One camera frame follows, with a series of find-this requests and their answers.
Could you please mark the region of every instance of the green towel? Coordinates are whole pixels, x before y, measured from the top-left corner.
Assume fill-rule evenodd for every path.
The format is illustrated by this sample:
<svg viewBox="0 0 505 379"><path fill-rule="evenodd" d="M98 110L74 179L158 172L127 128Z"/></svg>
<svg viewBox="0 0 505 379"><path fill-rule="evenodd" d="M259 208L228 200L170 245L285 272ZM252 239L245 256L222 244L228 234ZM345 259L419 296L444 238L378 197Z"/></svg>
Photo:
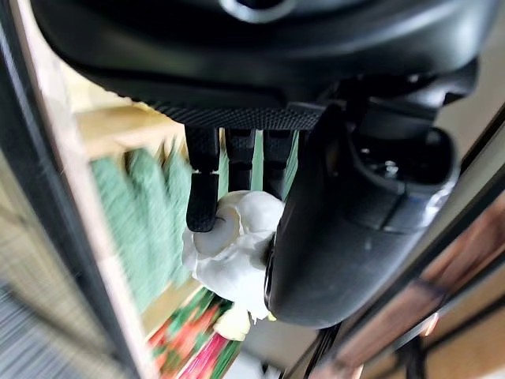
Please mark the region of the green towel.
<svg viewBox="0 0 505 379"><path fill-rule="evenodd" d="M91 164L103 210L116 242L119 259L140 311L152 300L148 285L148 233L135 202L131 182L110 158Z"/></svg>
<svg viewBox="0 0 505 379"><path fill-rule="evenodd" d="M189 271L182 265L182 232L186 225L186 209L188 208L189 192L191 190L192 169L182 156L172 146L172 150L163 164L165 176L166 200L172 207L172 228L167 234L170 238L170 248L166 258L172 260L170 278L175 285L182 285L189 278Z"/></svg>
<svg viewBox="0 0 505 379"><path fill-rule="evenodd" d="M154 297L160 295L170 280L174 269L172 259L168 259L174 248L170 230L174 227L174 210L167 200L165 178L159 163L145 149L129 153L127 170L133 183L133 190L143 223L148 231L149 281Z"/></svg>

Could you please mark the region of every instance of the pink object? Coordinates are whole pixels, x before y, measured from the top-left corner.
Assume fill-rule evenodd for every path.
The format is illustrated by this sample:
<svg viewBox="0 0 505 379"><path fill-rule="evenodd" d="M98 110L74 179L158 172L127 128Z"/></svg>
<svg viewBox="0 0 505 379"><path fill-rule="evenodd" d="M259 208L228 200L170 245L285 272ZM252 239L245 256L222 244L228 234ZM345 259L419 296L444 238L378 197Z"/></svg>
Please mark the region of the pink object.
<svg viewBox="0 0 505 379"><path fill-rule="evenodd" d="M182 371L180 379L199 379L200 375L207 372L211 364L214 364L217 357L229 341L218 333L214 334L207 342L207 345L200 350L196 357Z"/></svg>

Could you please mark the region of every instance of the white figurine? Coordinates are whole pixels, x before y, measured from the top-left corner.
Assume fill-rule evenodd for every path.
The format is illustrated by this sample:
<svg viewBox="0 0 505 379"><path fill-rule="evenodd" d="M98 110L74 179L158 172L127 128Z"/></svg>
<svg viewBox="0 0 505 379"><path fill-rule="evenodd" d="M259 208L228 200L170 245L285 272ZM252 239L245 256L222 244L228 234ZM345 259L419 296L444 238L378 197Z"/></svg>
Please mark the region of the white figurine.
<svg viewBox="0 0 505 379"><path fill-rule="evenodd" d="M233 314L237 309L253 319L270 314L264 304L265 256L283 210L284 204L265 192L228 193L210 232L186 228L183 234L184 265L206 288L234 302Z"/></svg>

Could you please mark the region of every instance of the black plastic housing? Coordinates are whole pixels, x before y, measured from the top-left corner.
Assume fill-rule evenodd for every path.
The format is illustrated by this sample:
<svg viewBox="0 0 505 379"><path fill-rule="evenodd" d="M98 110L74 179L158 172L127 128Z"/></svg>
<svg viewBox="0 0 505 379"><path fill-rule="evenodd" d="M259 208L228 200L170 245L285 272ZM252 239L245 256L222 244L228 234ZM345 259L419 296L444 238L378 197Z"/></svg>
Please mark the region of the black plastic housing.
<svg viewBox="0 0 505 379"><path fill-rule="evenodd" d="M311 134L270 257L266 302L282 321L339 323L369 300L427 230L458 179L445 132L429 128L380 151L336 107ZM396 172L377 162L394 160Z"/></svg>

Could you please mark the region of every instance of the yellow object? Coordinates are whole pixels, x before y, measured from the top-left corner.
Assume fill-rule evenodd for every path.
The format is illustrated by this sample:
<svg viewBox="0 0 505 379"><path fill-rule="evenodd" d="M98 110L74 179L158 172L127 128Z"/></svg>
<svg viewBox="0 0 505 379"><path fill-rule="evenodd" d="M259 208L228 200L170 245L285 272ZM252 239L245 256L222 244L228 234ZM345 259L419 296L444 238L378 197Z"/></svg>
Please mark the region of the yellow object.
<svg viewBox="0 0 505 379"><path fill-rule="evenodd" d="M234 304L215 323L214 331L227 340L243 341L251 329L249 312Z"/></svg>

